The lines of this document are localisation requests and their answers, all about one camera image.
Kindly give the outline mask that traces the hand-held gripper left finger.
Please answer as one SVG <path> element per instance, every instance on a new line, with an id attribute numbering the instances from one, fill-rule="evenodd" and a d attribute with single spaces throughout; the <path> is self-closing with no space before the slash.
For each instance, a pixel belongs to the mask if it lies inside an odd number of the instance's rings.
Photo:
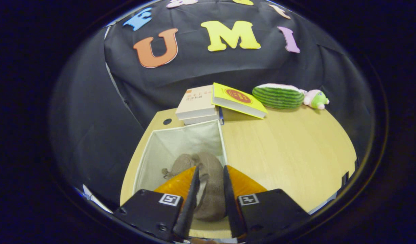
<path id="1" fill-rule="evenodd" d="M 138 190 L 114 215 L 162 241 L 188 238 L 200 187 L 199 168 L 188 168 L 156 190 Z"/>

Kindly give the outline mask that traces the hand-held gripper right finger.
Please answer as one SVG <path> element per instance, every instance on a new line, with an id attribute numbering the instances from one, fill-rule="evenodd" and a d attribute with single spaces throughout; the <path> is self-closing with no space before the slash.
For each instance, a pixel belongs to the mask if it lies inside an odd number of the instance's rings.
<path id="1" fill-rule="evenodd" d="M 258 242 L 304 224 L 310 215 L 282 189 L 267 190 L 236 168 L 223 172 L 225 207 L 232 237 Z"/>

